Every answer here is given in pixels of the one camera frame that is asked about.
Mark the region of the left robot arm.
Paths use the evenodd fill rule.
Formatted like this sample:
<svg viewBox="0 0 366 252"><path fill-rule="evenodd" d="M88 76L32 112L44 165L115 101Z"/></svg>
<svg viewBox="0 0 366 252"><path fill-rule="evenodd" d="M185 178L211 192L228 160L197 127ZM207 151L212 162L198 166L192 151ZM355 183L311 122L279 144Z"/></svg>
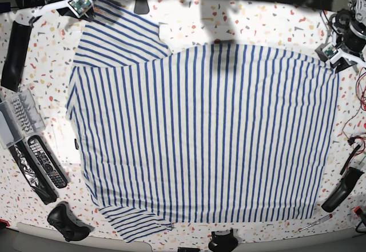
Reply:
<svg viewBox="0 0 366 252"><path fill-rule="evenodd" d="M365 0L348 0L347 9L325 20L329 38L315 50L321 61L329 62L336 73L365 67Z"/></svg>

